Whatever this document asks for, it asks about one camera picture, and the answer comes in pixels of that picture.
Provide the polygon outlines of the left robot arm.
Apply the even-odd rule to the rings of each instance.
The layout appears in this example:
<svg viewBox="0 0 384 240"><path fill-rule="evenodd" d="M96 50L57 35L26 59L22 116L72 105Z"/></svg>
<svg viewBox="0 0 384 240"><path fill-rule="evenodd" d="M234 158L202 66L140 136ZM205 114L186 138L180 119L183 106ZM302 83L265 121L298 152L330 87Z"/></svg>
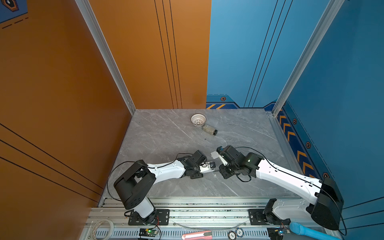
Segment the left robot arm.
<svg viewBox="0 0 384 240"><path fill-rule="evenodd" d="M138 160L115 180L114 188L126 210L138 214L144 224L152 224L158 219L157 210L147 197L153 185L184 177L199 179L213 172L215 167L216 164L208 162L201 151L182 154L164 164L146 164Z"/></svg>

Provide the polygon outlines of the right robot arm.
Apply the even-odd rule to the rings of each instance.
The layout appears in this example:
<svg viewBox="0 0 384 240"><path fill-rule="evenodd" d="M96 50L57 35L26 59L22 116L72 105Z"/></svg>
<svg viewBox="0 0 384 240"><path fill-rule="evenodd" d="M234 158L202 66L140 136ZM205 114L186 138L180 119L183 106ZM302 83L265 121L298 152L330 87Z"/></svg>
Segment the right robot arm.
<svg viewBox="0 0 384 240"><path fill-rule="evenodd" d="M294 219L312 220L325 229L339 230L344 223L344 200L336 182L307 177L272 163L262 153L252 149L247 155L237 147L218 147L222 164L219 172L224 179L248 176L274 183L300 197L300 200L270 199L263 210L263 218L270 225L288 225Z"/></svg>

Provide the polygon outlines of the white air conditioner remote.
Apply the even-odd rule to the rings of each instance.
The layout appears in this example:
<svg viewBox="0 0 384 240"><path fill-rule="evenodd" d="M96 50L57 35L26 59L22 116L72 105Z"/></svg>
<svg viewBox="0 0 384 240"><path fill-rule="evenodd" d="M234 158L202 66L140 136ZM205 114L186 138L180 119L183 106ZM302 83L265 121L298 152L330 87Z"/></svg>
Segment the white air conditioner remote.
<svg viewBox="0 0 384 240"><path fill-rule="evenodd" d="M200 166L200 173L202 174L206 174L206 173L211 173L213 172L215 169L214 168L211 168L210 166Z"/></svg>

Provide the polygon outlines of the white battery cover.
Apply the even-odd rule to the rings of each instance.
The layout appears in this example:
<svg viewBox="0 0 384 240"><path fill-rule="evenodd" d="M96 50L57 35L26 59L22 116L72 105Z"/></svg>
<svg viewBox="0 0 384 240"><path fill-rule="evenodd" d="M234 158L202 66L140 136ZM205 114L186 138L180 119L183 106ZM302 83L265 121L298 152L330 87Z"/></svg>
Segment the white battery cover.
<svg viewBox="0 0 384 240"><path fill-rule="evenodd" d="M218 154L216 151L211 152L211 157L212 157L213 159L217 159L217 158L219 158L219 154Z"/></svg>

